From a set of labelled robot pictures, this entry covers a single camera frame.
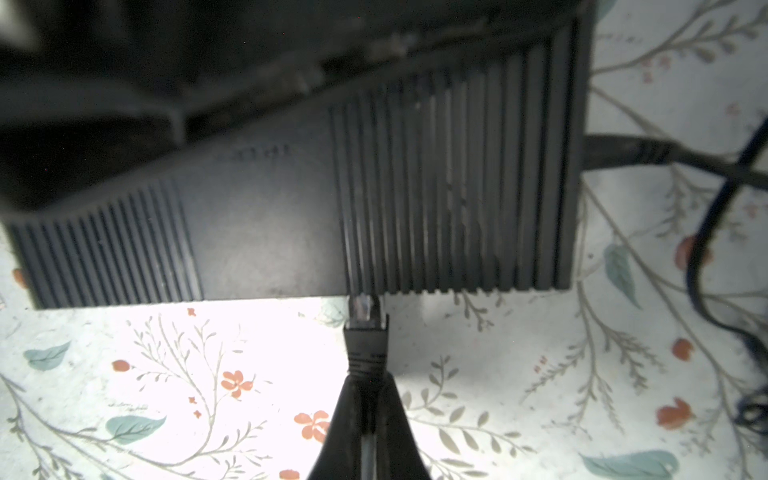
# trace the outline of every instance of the orange flower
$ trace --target orange flower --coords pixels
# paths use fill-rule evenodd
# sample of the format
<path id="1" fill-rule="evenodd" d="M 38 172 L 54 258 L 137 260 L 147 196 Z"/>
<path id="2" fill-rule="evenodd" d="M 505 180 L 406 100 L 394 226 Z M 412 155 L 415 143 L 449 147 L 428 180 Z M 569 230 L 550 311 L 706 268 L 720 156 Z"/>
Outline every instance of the orange flower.
<path id="1" fill-rule="evenodd" d="M 301 436 L 309 440 L 312 437 L 320 443 L 326 441 L 326 435 L 328 435 L 328 428 L 331 426 L 328 422 L 318 422 L 318 420 L 327 419 L 328 414 L 323 410 L 318 410 L 315 415 L 310 417 L 306 413 L 300 413 L 293 417 L 293 421 L 299 425 L 306 425 L 301 430 Z"/>
<path id="2" fill-rule="evenodd" d="M 694 345 L 688 339 L 677 339 L 674 345 L 672 345 L 672 355 L 684 362 L 690 360 L 690 353 L 693 350 Z"/>
<path id="3" fill-rule="evenodd" d="M 280 472 L 280 480 L 299 480 L 299 472 L 296 470 L 283 470 Z"/>
<path id="4" fill-rule="evenodd" d="M 112 369 L 115 372 L 127 372 L 131 369 L 131 364 L 125 360 L 115 360 L 112 362 Z"/>
<path id="5" fill-rule="evenodd" d="M 656 411 L 656 423 L 667 430 L 677 430 L 694 417 L 684 400 L 675 397 L 674 402 L 676 406 L 664 406 Z"/>
<path id="6" fill-rule="evenodd" d="M 243 373 L 240 370 L 235 371 L 235 373 L 224 372 L 223 375 L 224 378 L 229 379 L 230 382 L 222 380 L 221 386 L 227 390 L 233 390 L 232 396 L 236 399 L 240 398 L 240 394 L 242 393 L 240 391 L 241 389 L 247 392 L 253 388 L 253 382 L 243 381 Z"/>
<path id="7" fill-rule="evenodd" d="M 691 235 L 690 237 L 685 237 L 682 239 L 679 245 L 677 245 L 677 250 L 675 250 L 674 253 L 674 264 L 682 271 L 685 271 L 688 269 L 688 260 L 690 259 L 690 252 L 694 249 L 694 242 L 696 241 L 696 236 Z M 714 258 L 712 257 L 712 252 L 710 252 L 710 249 L 707 248 L 707 251 L 704 252 L 704 259 L 702 261 L 702 265 L 708 265 L 712 263 L 712 260 Z"/>
<path id="8" fill-rule="evenodd" d="M 18 285 L 19 285 L 21 288 L 23 288 L 24 290 L 26 290 L 27 288 L 29 288 L 29 287 L 27 286 L 27 281 L 26 281 L 26 280 L 24 280 L 24 272 L 22 272 L 22 269 L 20 269 L 20 268 L 14 268 L 14 269 L 13 269 L 13 280 L 16 280 L 16 283 L 17 283 L 17 284 L 18 284 Z"/>

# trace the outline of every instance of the black cable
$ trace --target black cable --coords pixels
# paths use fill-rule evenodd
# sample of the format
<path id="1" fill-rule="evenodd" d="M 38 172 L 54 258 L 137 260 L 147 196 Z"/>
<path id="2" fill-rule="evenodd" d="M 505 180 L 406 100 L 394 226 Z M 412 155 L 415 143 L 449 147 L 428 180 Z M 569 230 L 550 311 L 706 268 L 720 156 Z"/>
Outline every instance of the black cable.
<path id="1" fill-rule="evenodd" d="M 741 152 L 737 165 L 740 167 L 751 167 L 755 161 L 757 161 L 760 152 L 766 144 L 768 144 L 768 118 L 763 121 L 763 124 L 757 129 L 757 132 L 755 132 L 746 148 Z M 720 189 L 720 192 L 717 194 L 717 197 L 712 201 L 707 215 L 701 222 L 701 227 L 699 227 L 694 246 L 690 252 L 688 270 L 686 272 L 686 284 L 688 286 L 688 296 L 690 297 L 690 301 L 699 315 L 701 315 L 707 322 L 737 334 L 744 342 L 744 346 L 755 359 L 760 369 L 763 370 L 763 372 L 768 372 L 768 349 L 763 342 L 761 342 L 757 336 L 746 330 L 726 325 L 715 319 L 704 304 L 704 298 L 700 289 L 700 272 L 703 265 L 704 255 L 707 252 L 707 246 L 712 239 L 712 234 L 717 228 L 717 224 L 725 214 L 728 205 L 735 196 L 739 186 L 740 184 L 734 180 L 726 180 L 725 184 Z M 738 425 L 747 427 L 755 433 L 768 435 L 768 422 L 766 421 L 766 419 L 768 419 L 768 405 L 765 402 L 761 402 L 760 399 L 757 398 L 758 396 L 764 396 L 764 393 L 757 392 L 752 396 L 747 396 L 738 405 L 739 414 L 734 419 L 734 422 Z"/>
<path id="2" fill-rule="evenodd" d="M 760 339 L 744 329 L 717 320 L 704 303 L 700 290 L 700 272 L 707 247 L 717 224 L 742 184 L 768 190 L 768 175 L 751 170 L 762 149 L 768 144 L 768 118 L 757 129 L 735 164 L 718 157 L 693 152 L 673 141 L 621 135 L 588 135 L 584 154 L 584 169 L 628 167 L 632 165 L 663 165 L 673 162 L 687 164 L 726 178 L 720 192 L 712 201 L 701 223 L 691 249 L 686 272 L 688 296 L 694 309 L 707 322 L 739 336 L 760 370 L 768 376 L 768 348 Z M 737 405 L 733 422 L 751 432 L 768 435 L 768 385 L 745 396 Z"/>
<path id="3" fill-rule="evenodd" d="M 584 152 L 585 170 L 675 162 L 768 190 L 768 174 L 743 165 L 728 164 L 719 157 L 688 150 L 673 141 L 627 135 L 588 135 Z"/>

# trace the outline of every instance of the floral tablecloth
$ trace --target floral tablecloth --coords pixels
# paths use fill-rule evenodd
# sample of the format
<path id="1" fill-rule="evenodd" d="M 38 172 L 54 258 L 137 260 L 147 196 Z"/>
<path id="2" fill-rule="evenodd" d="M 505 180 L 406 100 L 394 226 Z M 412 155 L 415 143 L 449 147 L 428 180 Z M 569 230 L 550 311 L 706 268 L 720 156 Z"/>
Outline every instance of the floral tablecloth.
<path id="1" fill-rule="evenodd" d="M 600 2 L 591 132 L 734 157 L 768 114 L 763 0 Z M 719 180 L 585 174 L 574 288 L 394 296 L 389 369 L 433 478 L 768 478 L 729 417 L 760 386 L 690 308 Z M 768 331 L 768 196 L 707 256 L 723 321 Z M 344 299 L 34 311 L 0 240 L 0 478 L 306 478 L 346 375 Z"/>

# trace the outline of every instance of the teal leaf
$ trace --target teal leaf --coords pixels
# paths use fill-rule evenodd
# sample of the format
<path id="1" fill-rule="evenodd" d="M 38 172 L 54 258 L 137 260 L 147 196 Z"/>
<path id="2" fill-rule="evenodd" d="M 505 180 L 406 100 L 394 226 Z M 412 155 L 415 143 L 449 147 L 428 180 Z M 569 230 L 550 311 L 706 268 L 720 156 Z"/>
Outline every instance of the teal leaf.
<path id="1" fill-rule="evenodd" d="M 650 450 L 609 458 L 581 456 L 584 466 L 598 477 L 618 480 L 671 480 L 680 469 L 674 455 L 664 450 Z"/>
<path id="2" fill-rule="evenodd" d="M 608 245 L 603 252 L 603 258 L 605 258 L 605 273 L 608 275 L 608 279 L 627 296 L 633 305 L 642 310 L 634 297 L 634 280 L 632 280 L 632 270 L 629 267 L 627 248 L 614 244 Z"/>
<path id="3" fill-rule="evenodd" d="M 29 366 L 35 370 L 51 370 L 61 364 L 70 343 L 52 346 L 47 350 L 27 350 L 24 352 L 24 358 L 29 362 Z"/>
<path id="4" fill-rule="evenodd" d="M 107 431 L 114 436 L 113 440 L 117 443 L 126 445 L 148 437 L 164 423 L 164 417 L 160 420 L 153 420 L 146 417 L 126 415 L 107 420 Z"/>
<path id="5" fill-rule="evenodd" d="M 616 0 L 598 0 L 598 22 L 616 5 Z"/>

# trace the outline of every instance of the vent slot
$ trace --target vent slot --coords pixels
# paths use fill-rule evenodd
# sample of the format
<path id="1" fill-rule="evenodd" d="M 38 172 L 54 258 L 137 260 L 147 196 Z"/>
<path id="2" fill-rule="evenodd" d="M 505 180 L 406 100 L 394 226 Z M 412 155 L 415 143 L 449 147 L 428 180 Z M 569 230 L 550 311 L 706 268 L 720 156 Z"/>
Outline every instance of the vent slot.
<path id="1" fill-rule="evenodd" d="M 172 184 L 155 182 L 76 217 L 12 224 L 43 308 L 202 300 Z"/>
<path id="2" fill-rule="evenodd" d="M 330 108 L 351 293 L 568 286 L 587 26 Z"/>

